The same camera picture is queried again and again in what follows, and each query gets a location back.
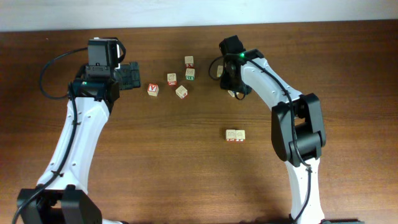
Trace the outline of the blue D letter block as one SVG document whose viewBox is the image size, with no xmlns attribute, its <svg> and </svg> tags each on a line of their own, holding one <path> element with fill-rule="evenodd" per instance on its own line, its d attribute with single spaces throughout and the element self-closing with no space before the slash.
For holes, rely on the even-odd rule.
<svg viewBox="0 0 398 224">
<path fill-rule="evenodd" d="M 239 93 L 236 92 L 236 91 L 228 90 L 228 94 L 229 94 L 230 96 L 232 96 L 233 98 L 239 97 Z"/>
</svg>

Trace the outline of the green edged M block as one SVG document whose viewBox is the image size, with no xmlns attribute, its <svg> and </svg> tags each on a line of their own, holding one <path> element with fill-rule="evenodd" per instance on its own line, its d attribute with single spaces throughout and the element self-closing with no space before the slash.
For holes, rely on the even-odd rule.
<svg viewBox="0 0 398 224">
<path fill-rule="evenodd" d="M 194 80 L 195 79 L 195 69 L 194 68 L 187 68 L 185 72 L 185 78 L 187 80 Z"/>
</svg>

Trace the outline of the wooden K picture block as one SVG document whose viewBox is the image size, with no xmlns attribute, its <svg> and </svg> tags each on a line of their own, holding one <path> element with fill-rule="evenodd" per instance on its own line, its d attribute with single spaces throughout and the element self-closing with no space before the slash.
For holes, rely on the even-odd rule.
<svg viewBox="0 0 398 224">
<path fill-rule="evenodd" d="M 188 90 L 183 85 L 180 85 L 175 92 L 180 99 L 184 99 L 188 95 Z"/>
</svg>

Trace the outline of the red edged 5 block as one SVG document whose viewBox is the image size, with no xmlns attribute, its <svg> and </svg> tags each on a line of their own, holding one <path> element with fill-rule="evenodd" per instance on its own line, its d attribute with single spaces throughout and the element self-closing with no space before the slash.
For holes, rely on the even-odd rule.
<svg viewBox="0 0 398 224">
<path fill-rule="evenodd" d="M 227 129 L 226 130 L 226 141 L 235 141 L 236 140 L 236 130 L 235 129 Z"/>
</svg>

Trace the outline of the red edged 6 block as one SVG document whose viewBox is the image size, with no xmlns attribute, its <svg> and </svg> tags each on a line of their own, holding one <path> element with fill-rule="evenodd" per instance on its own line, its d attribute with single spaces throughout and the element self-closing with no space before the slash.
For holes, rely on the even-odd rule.
<svg viewBox="0 0 398 224">
<path fill-rule="evenodd" d="M 245 130 L 236 130 L 236 142 L 244 142 L 246 140 Z"/>
</svg>

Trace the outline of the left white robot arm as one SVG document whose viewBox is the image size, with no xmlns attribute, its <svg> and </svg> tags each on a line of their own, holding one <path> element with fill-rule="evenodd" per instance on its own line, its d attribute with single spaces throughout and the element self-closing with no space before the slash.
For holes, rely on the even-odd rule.
<svg viewBox="0 0 398 224">
<path fill-rule="evenodd" d="M 12 221 L 24 223 L 108 223 L 88 196 L 96 145 L 121 90 L 139 88 L 137 62 L 89 75 L 82 65 L 68 86 L 67 116 L 54 154 L 35 188 L 21 189 Z"/>
</svg>

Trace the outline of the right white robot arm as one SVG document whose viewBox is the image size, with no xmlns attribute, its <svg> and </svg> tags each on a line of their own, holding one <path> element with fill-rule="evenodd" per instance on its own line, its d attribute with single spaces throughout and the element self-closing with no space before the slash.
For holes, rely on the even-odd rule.
<svg viewBox="0 0 398 224">
<path fill-rule="evenodd" d="M 326 134 L 319 98 L 304 95 L 270 68 L 257 49 L 224 53 L 231 90 L 254 90 L 271 111 L 271 141 L 285 164 L 292 193 L 292 223 L 325 221 L 320 204 L 318 168 Z"/>
</svg>

